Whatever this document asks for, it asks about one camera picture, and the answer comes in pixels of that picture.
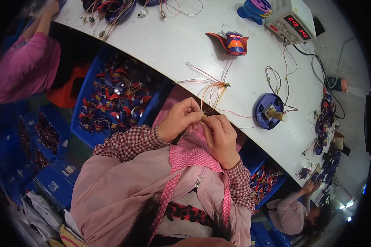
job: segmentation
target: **black cable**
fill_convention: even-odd
[[[324,67],[323,67],[323,64],[322,64],[320,58],[319,58],[317,55],[315,55],[315,56],[317,57],[317,61],[319,61],[320,66],[322,67],[322,71],[323,71],[323,74],[324,74],[324,80],[325,80],[325,81],[328,81],[328,80],[327,80],[327,76],[326,76],[326,71],[324,71]],[[345,110],[343,109],[341,103],[340,103],[339,100],[334,96],[333,92],[331,91],[331,89],[330,89],[329,87],[327,87],[327,90],[331,93],[331,95],[332,95],[332,96],[334,97],[334,99],[338,102],[339,106],[340,106],[341,109],[342,109],[343,117],[340,117],[340,116],[338,116],[338,115],[336,114],[337,118],[339,118],[339,119],[344,119],[344,118],[345,118]]]
[[[312,54],[312,53],[305,53],[305,52],[302,52],[302,51],[300,51],[297,47],[296,47],[296,45],[293,45],[293,47],[297,50],[297,51],[299,51],[300,53],[302,53],[302,54],[304,54],[305,56],[309,56],[309,55],[314,55],[314,54]]]

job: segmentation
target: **purple toy piece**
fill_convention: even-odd
[[[278,125],[280,120],[272,118],[268,120],[264,112],[268,110],[268,107],[273,106],[276,111],[283,112],[283,102],[279,96],[273,93],[263,94],[260,100],[256,104],[254,109],[254,115],[257,116],[256,119],[260,126],[266,130],[271,130]]]
[[[250,0],[250,2],[264,13],[270,13],[271,5],[266,0]]]

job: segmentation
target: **toy head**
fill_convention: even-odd
[[[271,12],[272,7],[266,0],[246,0],[243,6],[238,8],[240,17],[251,18],[258,25],[262,25],[262,19],[267,18]]]
[[[244,52],[244,47],[241,42],[242,34],[237,32],[226,32],[221,31],[222,35],[227,37],[227,49],[230,52]]]

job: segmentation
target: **black hair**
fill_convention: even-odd
[[[310,236],[314,232],[323,230],[332,219],[332,208],[329,204],[324,204],[320,208],[320,214],[317,217],[316,225],[312,225],[310,220],[305,219],[305,224],[300,235]]]
[[[155,218],[158,216],[158,211],[161,206],[159,199],[161,193],[155,193],[149,197],[140,207],[136,219],[133,222],[132,227],[120,242],[117,247],[148,247],[151,235],[153,234],[156,224],[153,224]],[[228,224],[224,224],[223,214],[219,210],[217,204],[213,204],[213,217],[212,217],[212,230],[213,238],[223,238],[227,241],[231,240],[233,235],[233,229],[231,220]]]

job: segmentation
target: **white table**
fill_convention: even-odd
[[[190,62],[194,66],[220,79],[226,62],[232,59],[224,55],[222,47],[212,42],[206,32],[219,33],[221,30],[236,31],[248,36],[248,51],[244,57],[235,57],[226,82],[231,84],[227,88],[218,108],[236,112],[243,116],[253,116],[254,104],[258,98],[271,92],[267,85],[265,67],[271,66],[280,73],[282,88],[279,96],[286,97],[284,77],[286,66],[282,54],[282,43],[265,26],[238,16],[237,8],[243,5],[244,0],[201,0],[203,11],[194,17],[179,14],[172,16],[164,9],[167,18],[161,20],[157,7],[150,7],[147,17],[140,18],[138,13],[142,9],[137,4],[131,17],[119,25],[107,43],[139,59],[153,67],[173,81],[183,81],[194,78],[204,78],[186,66]],[[179,0],[181,10],[187,13],[197,13],[201,8],[198,0]],[[86,34],[92,35],[97,22],[81,26],[80,16],[84,12],[79,0],[68,0],[61,12],[54,18],[55,22],[64,24]],[[95,35],[106,27],[102,21],[96,28]],[[321,163],[321,156],[315,156],[307,161],[302,152],[314,140],[316,134],[312,124],[308,121],[308,114],[319,108],[322,99],[322,85],[312,72],[311,57],[297,52],[292,46],[288,51],[295,58],[298,69],[288,77],[290,97],[288,105],[295,106],[298,112],[288,114],[289,120],[281,122],[272,130],[260,127],[242,129],[242,131],[277,161],[295,181],[301,186],[307,179],[299,180],[295,175],[302,167],[310,167],[310,163]],[[290,55],[286,55],[289,70],[296,68]],[[321,68],[314,60],[315,71],[321,76]],[[274,87],[276,81],[270,73]],[[202,97],[203,87],[206,84],[182,83],[188,91]],[[228,119],[239,128],[256,126],[253,119],[226,114]]]

